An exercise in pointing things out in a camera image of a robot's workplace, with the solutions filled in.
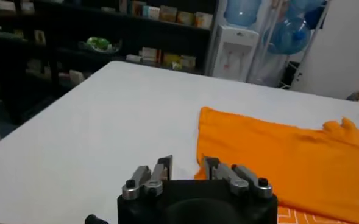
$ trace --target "table surface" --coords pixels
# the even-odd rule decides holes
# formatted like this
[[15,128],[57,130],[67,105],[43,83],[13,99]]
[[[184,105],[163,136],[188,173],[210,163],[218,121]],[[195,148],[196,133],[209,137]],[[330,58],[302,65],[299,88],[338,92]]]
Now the table surface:
[[197,171],[201,107],[322,128],[359,103],[111,62],[0,142],[1,224],[117,223],[116,198],[139,165],[174,155],[174,179]]

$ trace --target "water bottle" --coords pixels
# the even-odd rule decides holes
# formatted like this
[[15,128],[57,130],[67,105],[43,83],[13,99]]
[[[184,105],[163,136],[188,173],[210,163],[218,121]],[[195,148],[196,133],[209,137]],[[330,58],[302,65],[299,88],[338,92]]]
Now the water bottle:
[[227,0],[224,18],[228,23],[249,27],[257,21],[262,0]]
[[[270,33],[264,36],[264,42]],[[304,19],[300,17],[287,18],[275,25],[268,52],[273,54],[296,54],[307,47],[311,38],[311,31]]]
[[309,12],[322,6],[325,0],[291,0],[287,18],[296,17],[304,12]]

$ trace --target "orange patterned fabric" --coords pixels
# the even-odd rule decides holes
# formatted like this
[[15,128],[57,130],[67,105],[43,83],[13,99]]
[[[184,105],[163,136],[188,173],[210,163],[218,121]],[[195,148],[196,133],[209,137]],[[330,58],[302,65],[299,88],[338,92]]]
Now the orange patterned fabric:
[[195,178],[205,178],[204,156],[243,164],[267,177],[281,205],[306,212],[290,209],[291,215],[284,217],[281,208],[280,223],[337,223],[320,217],[359,223],[359,129],[346,118],[316,131],[205,107],[199,118],[200,171]]
[[278,224],[348,224],[317,215],[300,212],[288,207],[278,207]]

